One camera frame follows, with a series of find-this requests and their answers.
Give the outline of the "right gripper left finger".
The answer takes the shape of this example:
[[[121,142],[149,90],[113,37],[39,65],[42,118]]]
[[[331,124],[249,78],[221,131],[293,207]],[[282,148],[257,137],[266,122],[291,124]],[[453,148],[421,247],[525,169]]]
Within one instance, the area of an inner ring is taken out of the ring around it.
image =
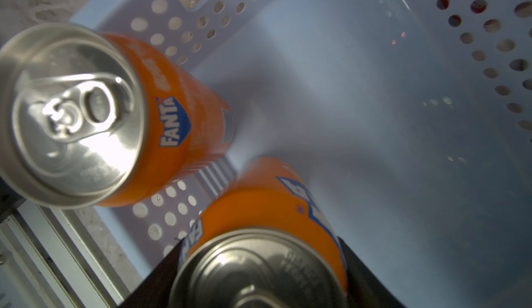
[[[177,276],[178,262],[184,240],[157,265],[153,272],[130,294],[119,308],[165,308]]]

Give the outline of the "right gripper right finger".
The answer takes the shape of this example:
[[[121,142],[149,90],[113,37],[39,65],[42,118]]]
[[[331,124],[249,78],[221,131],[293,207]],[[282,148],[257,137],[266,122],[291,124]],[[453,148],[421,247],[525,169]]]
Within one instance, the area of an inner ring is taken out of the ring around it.
[[[349,307],[405,308],[405,306],[375,277],[340,237],[339,243],[347,266]]]

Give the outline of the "orange soda can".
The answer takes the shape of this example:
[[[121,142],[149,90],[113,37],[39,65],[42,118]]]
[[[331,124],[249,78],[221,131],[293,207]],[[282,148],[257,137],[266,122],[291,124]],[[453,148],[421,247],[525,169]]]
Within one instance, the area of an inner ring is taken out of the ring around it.
[[[49,23],[1,48],[1,178],[36,204],[135,204],[233,135],[229,105],[139,39]]]
[[[339,239],[296,170],[251,161],[184,238],[170,307],[346,307]]]

